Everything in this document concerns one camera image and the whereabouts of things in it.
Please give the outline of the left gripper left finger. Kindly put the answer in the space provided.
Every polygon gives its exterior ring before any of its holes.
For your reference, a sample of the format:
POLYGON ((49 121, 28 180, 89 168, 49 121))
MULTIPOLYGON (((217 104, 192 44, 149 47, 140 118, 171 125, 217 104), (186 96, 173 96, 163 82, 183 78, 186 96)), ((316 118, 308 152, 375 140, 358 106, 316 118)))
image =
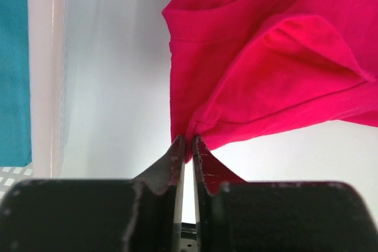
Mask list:
POLYGON ((2 251, 179 251, 185 139, 132 179, 26 179, 1 201, 2 251))

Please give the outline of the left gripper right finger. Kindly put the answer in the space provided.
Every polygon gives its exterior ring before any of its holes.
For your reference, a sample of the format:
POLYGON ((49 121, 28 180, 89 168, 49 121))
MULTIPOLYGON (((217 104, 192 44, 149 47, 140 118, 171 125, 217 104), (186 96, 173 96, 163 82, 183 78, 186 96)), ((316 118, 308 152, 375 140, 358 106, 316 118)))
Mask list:
POLYGON ((247 182, 193 139, 199 251, 376 251, 363 199, 336 181, 247 182))

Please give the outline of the magenta t shirt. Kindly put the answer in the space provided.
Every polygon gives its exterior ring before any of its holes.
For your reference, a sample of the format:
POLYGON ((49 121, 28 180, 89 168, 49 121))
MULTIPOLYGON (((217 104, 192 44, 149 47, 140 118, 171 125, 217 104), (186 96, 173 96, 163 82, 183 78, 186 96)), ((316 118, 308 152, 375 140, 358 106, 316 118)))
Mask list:
POLYGON ((171 136, 377 126, 377 0, 171 0, 171 136))

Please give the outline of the white plastic laundry basket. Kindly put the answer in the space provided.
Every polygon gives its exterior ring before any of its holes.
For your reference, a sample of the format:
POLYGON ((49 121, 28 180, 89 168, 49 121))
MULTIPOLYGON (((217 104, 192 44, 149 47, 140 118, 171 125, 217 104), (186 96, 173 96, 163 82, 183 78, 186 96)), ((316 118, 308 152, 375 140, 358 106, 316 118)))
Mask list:
POLYGON ((1 195, 17 182, 60 176, 64 161, 66 0, 28 0, 32 162, 1 168, 1 195))

